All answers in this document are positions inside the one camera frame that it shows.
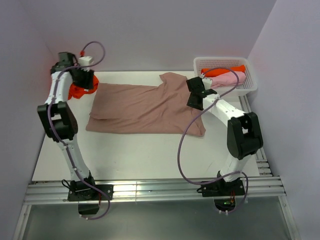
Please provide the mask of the dusty pink t-shirt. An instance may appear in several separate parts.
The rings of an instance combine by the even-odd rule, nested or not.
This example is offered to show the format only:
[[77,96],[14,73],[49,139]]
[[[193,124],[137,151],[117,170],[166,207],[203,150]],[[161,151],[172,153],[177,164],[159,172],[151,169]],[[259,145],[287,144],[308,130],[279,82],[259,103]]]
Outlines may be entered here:
[[98,85],[86,130],[113,134],[182,134],[202,137],[200,111],[187,106],[187,77],[167,72],[159,86]]

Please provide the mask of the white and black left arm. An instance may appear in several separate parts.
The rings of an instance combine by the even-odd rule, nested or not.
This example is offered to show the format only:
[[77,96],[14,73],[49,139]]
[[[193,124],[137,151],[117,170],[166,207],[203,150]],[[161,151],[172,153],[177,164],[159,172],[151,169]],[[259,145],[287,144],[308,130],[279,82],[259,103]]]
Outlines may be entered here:
[[72,196],[86,200],[96,197],[98,188],[86,166],[77,141],[78,123],[68,105],[70,87],[93,88],[94,63],[91,56],[79,58],[70,52],[60,52],[59,61],[50,70],[51,86],[47,100],[37,107],[37,113],[48,138],[57,143],[70,171],[71,180],[62,185]]

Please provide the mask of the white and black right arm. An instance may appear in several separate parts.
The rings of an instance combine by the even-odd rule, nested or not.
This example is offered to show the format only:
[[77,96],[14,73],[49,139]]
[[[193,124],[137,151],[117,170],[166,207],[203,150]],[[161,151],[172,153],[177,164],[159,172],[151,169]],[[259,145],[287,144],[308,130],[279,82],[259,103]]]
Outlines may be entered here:
[[203,113],[209,112],[226,126],[228,155],[217,177],[217,191],[229,194],[234,188],[248,160],[263,147],[263,137],[256,113],[246,113],[222,97],[213,89],[206,88],[205,79],[194,77],[186,81],[190,92],[187,106]]

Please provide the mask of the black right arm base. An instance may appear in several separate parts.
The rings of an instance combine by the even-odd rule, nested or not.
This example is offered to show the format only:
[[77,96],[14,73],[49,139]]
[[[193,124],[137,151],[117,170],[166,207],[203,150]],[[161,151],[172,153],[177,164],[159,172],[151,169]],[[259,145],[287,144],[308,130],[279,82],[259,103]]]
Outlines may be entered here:
[[204,198],[213,198],[218,211],[229,213],[237,206],[236,197],[244,196],[246,191],[241,179],[225,182],[223,179],[210,184],[202,184],[197,190]]

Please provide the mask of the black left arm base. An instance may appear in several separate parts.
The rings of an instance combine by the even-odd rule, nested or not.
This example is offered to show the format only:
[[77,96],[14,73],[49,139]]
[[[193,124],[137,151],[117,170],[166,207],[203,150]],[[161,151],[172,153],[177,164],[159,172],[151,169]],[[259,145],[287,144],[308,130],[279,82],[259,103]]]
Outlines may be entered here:
[[78,213],[81,215],[92,217],[100,210],[101,202],[112,200],[114,193],[114,186],[112,184],[96,184],[94,179],[84,179],[87,183],[93,185],[101,192],[92,189],[84,184],[82,181],[70,181],[63,179],[61,184],[68,189],[68,202],[78,202]]

